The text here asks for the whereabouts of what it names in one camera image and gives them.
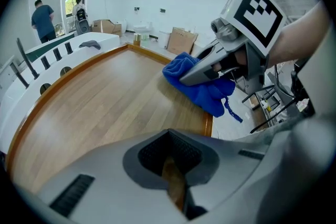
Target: floor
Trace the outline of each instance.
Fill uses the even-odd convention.
[[[126,42],[133,43],[133,36],[133,33],[125,33],[125,35],[120,38],[120,44],[123,45]],[[170,59],[174,59],[176,57],[175,54],[167,51],[166,49],[160,48],[157,40],[153,38],[150,38],[149,40],[142,40],[140,46],[158,54],[162,54]],[[242,104],[242,99],[246,96],[247,95],[244,92],[236,88],[234,93],[229,97],[231,109],[243,119],[243,122],[239,123],[226,111],[223,116],[214,118],[212,137],[223,140],[239,139],[247,136],[249,132],[257,126],[257,124],[264,121],[263,115],[260,116],[258,111],[252,111],[249,101]]]

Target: wooden tabletop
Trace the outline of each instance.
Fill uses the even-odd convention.
[[[36,193],[91,149],[146,132],[174,128],[211,135],[212,117],[166,81],[163,63],[139,52],[129,45],[87,65],[33,111],[12,142],[9,173],[15,183]]]

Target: window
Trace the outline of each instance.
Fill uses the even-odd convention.
[[[65,31],[63,29],[62,23],[54,25],[54,29],[55,29],[56,37],[61,37],[65,35]]]
[[[76,5],[76,0],[65,0],[65,13],[67,17],[72,16],[72,8]]]
[[[75,18],[72,15],[72,8],[76,5],[76,0],[65,0],[65,13],[67,15],[67,26],[68,31],[73,32],[76,31],[75,27]]]

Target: white wall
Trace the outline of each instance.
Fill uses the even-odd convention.
[[[40,44],[36,30],[30,27],[30,18],[35,10],[34,1],[15,0],[11,3],[12,6],[18,3],[18,5],[28,5],[29,7],[29,18],[20,22],[27,29],[26,36],[29,37],[27,39],[25,37],[21,38],[25,50]],[[62,10],[62,22],[67,33],[65,0],[59,1]],[[186,30],[199,33],[198,41],[202,40],[203,43],[208,43],[215,37],[210,28],[210,23],[219,16],[226,2],[227,0],[85,0],[85,5],[89,24],[92,24],[93,20],[96,19],[110,19],[112,21],[126,19],[128,29],[132,30],[133,25],[139,24],[140,21],[152,21],[153,35],[157,36],[159,30],[171,31],[172,27],[183,27]],[[140,10],[136,13],[134,7],[140,7]],[[166,13],[160,13],[160,8],[165,8]],[[16,56],[17,62],[22,61],[15,40],[13,39],[12,43],[7,42],[7,39],[10,39],[12,35],[16,36],[17,31],[8,30],[9,26],[12,25],[18,25],[18,20],[16,16],[11,16],[8,13],[6,20],[2,20],[0,25],[0,30],[2,29],[0,63],[2,64],[12,55]]]
[[[20,38],[24,49],[34,45],[35,37],[31,27],[28,0],[10,0],[0,19],[0,64],[16,56],[15,62],[23,61],[16,45]]]
[[[64,29],[67,33],[66,24],[66,14],[65,14],[65,0],[59,0],[62,10],[62,22]],[[85,6],[87,7],[89,24],[92,24],[93,20],[96,19],[110,19],[112,21],[117,21],[123,19],[122,11],[120,8],[122,0],[85,0]],[[34,7],[35,0],[12,0],[9,4],[7,14],[4,14],[1,18],[0,23],[0,63],[4,64],[12,55],[16,56],[16,62],[21,62],[23,59],[20,56],[17,46],[16,38],[13,39],[12,36],[20,37],[23,47],[28,50],[40,44],[40,40],[37,35],[37,31],[31,28],[30,18],[35,11]],[[15,16],[15,10],[21,10],[19,5],[27,5],[29,7],[29,14],[25,16],[21,21],[18,21],[17,16]],[[25,36],[20,36],[17,33],[22,32],[22,30],[15,30],[19,26],[19,29],[24,29]]]
[[[168,31],[183,27],[211,40],[215,37],[210,23],[218,18],[227,0],[123,0],[123,11],[128,21],[128,29],[141,20],[153,22],[153,35],[159,30]]]

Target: man in blue shirt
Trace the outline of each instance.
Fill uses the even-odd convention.
[[[56,38],[53,23],[54,11],[49,5],[43,5],[41,0],[35,1],[35,8],[32,15],[31,26],[37,30],[37,34],[42,43]]]

